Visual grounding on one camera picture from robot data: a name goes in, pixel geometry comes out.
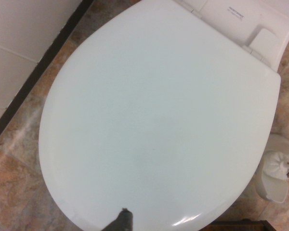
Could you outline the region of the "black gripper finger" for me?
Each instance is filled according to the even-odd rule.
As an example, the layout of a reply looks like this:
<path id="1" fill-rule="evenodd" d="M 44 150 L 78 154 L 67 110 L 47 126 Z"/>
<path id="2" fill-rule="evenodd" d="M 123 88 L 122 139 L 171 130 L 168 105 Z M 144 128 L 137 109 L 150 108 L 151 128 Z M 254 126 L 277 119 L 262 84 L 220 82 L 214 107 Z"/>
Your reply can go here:
<path id="1" fill-rule="evenodd" d="M 120 214 L 118 217 L 109 223 L 102 231 L 132 231 L 133 230 L 133 215 Z"/>

